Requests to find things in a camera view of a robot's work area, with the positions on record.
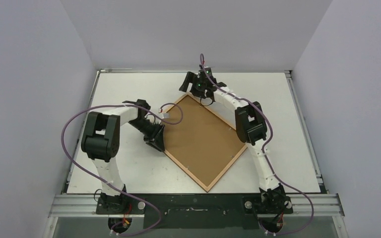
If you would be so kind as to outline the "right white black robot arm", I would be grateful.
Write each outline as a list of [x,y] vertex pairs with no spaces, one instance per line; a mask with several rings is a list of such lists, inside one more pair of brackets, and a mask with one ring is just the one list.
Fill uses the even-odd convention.
[[237,136],[247,146],[259,176],[262,209],[272,214],[290,211],[290,198],[267,157],[265,144],[270,123],[265,119],[260,103],[235,95],[225,83],[216,81],[211,68],[203,66],[198,73],[187,72],[179,90],[199,99],[210,98],[234,113]]

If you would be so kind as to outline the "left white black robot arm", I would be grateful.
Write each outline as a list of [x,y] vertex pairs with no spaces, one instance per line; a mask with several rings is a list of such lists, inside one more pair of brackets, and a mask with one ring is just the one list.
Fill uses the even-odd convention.
[[101,192],[103,206],[118,214],[128,207],[128,199],[124,195],[126,185],[120,178],[116,162],[121,126],[130,124],[143,134],[147,145],[160,152],[165,150],[164,125],[146,118],[150,105],[142,99],[125,101],[125,104],[127,107],[111,110],[108,114],[90,112],[81,141],[81,150],[96,166],[98,176],[104,179]]

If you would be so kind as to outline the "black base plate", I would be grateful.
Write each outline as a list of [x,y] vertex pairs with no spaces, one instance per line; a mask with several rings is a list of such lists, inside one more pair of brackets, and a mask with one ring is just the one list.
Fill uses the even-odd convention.
[[276,223],[292,214],[288,196],[257,193],[138,194],[140,201],[123,196],[122,204],[98,199],[96,214],[109,215],[116,230],[144,229],[257,229],[259,221]]

